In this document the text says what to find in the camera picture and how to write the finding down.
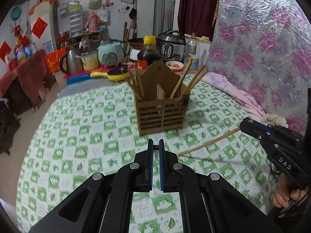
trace orange bag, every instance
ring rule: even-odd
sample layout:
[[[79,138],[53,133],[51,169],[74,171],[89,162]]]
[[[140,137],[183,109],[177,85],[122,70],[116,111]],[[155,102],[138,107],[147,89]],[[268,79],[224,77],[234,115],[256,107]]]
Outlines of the orange bag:
[[[68,50],[68,47],[64,47],[45,56],[46,68],[50,73],[56,73],[60,71],[59,60]]]
[[[23,45],[24,48],[30,44],[29,37],[27,35],[21,37],[19,41]]]

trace plastic cover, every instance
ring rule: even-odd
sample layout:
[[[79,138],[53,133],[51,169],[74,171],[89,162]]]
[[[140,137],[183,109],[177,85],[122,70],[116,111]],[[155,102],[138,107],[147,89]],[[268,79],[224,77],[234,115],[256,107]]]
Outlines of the plastic cover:
[[[311,86],[311,25],[295,0],[220,0],[209,70],[303,133]]]

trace blue gripper pad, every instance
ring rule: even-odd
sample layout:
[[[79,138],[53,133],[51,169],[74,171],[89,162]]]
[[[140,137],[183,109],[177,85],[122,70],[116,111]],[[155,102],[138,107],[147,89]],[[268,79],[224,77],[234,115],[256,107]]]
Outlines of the blue gripper pad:
[[[163,167],[163,154],[165,153],[164,150],[164,141],[163,139],[161,139],[159,141],[159,172],[160,172],[160,187],[161,187],[161,191],[164,190],[164,167]]]
[[[245,117],[245,118],[242,120],[242,122],[249,122],[249,120],[251,120],[249,117]],[[259,122],[255,121],[255,120],[253,121],[252,124],[253,124],[255,127],[258,127],[258,128],[263,129],[263,130],[265,130],[265,131],[273,132],[273,129],[272,129],[272,128],[270,128],[270,127],[268,127],[268,126],[265,126],[264,124],[259,123]]]
[[[148,170],[149,173],[146,173],[148,175],[149,179],[149,189],[152,190],[152,180],[153,180],[153,140],[149,139],[148,141],[148,150],[147,150],[147,158],[149,156],[149,162],[147,162],[148,165],[146,165],[146,171]]]

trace white bowl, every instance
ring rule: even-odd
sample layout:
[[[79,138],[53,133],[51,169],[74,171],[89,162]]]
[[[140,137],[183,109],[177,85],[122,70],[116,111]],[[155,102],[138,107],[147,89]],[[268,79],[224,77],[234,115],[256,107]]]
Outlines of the white bowl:
[[[182,74],[182,72],[183,72],[183,63],[181,63],[179,61],[171,60],[171,61],[168,61],[166,63],[166,65],[169,69],[171,69],[176,74]]]

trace electric kettle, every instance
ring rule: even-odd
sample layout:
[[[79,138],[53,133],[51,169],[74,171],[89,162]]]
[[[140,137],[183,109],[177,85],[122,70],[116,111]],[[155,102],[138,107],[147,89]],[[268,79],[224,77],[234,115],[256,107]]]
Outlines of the electric kettle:
[[[66,74],[77,74],[83,70],[82,60],[77,58],[76,55],[80,56],[79,49],[71,49],[66,52],[59,60],[59,68],[63,73]],[[67,69],[63,68],[63,60],[66,60]]]

